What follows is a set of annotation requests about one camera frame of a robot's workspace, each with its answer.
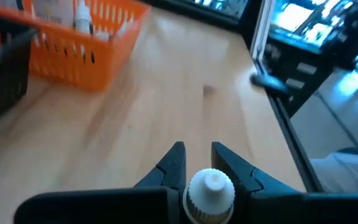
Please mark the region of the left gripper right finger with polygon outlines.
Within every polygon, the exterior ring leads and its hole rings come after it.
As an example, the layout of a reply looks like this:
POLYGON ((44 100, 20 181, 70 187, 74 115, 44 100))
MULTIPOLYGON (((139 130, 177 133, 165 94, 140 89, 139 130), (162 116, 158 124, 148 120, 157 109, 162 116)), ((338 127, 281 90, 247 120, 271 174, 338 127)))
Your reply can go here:
POLYGON ((211 145, 212 168, 224 172, 241 197, 270 198, 301 192, 273 178, 220 142, 211 145))

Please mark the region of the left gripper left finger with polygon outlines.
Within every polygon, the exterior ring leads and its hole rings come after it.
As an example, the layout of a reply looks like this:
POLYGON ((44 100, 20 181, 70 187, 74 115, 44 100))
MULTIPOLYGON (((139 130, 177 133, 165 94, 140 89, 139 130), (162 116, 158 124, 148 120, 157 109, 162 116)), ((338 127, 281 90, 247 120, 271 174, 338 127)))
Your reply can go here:
POLYGON ((134 187, 165 186, 184 190, 186 185, 186 151, 183 141, 177 141, 155 167, 134 187))

